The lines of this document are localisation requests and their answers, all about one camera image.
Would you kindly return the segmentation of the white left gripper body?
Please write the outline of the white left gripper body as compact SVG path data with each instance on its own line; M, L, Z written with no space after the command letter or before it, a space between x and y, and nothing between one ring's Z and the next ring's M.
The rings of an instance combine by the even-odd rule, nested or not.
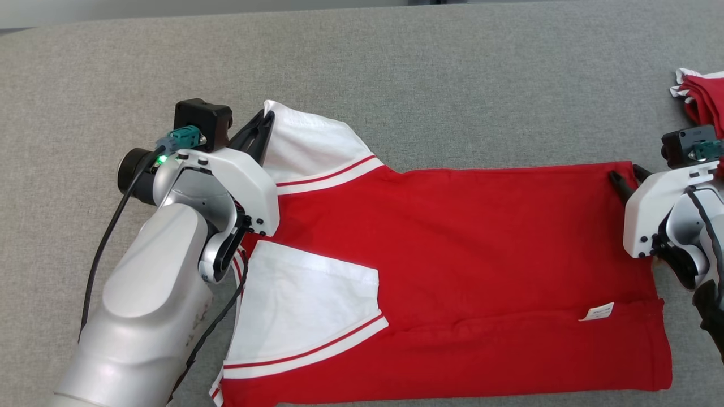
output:
M221 232L231 232L243 209L256 234L275 234L281 219L277 186L251 155L184 149L176 162L174 202L196 209Z

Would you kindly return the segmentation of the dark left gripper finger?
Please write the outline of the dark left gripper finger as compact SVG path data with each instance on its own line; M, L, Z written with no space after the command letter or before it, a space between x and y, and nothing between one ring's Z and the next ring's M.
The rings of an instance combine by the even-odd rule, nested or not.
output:
M259 111L250 122L248 130L248 154L263 166L274 127L275 113Z
M264 154L267 146L267 118L261 109L229 141L229 148L246 154Z

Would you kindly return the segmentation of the red shorts with white stripe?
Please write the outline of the red shorts with white stripe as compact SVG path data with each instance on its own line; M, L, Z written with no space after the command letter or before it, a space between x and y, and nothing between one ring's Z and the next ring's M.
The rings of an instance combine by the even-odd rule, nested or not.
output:
M724 141L724 71L703 75L687 68L675 70L674 98L683 98L684 110L696 125L712 125Z

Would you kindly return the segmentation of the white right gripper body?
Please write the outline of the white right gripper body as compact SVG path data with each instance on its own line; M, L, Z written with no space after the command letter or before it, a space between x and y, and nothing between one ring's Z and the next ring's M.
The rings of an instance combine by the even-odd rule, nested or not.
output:
M686 188L695 189L704 213L713 220L719 214L719 192L712 183L716 172L716 163L698 164L655 173L641 183L625 206L625 251L631 257L646 257L657 236L667 237L693 259L706 259L701 247L704 218Z

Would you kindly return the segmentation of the red jersey with white sleeves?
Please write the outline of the red jersey with white sleeves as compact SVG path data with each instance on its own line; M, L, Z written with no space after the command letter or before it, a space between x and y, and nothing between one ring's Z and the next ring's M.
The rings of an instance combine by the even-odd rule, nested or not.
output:
M264 111L280 224L243 240L217 407L671 386L664 302L608 180L630 162L396 172L346 123Z

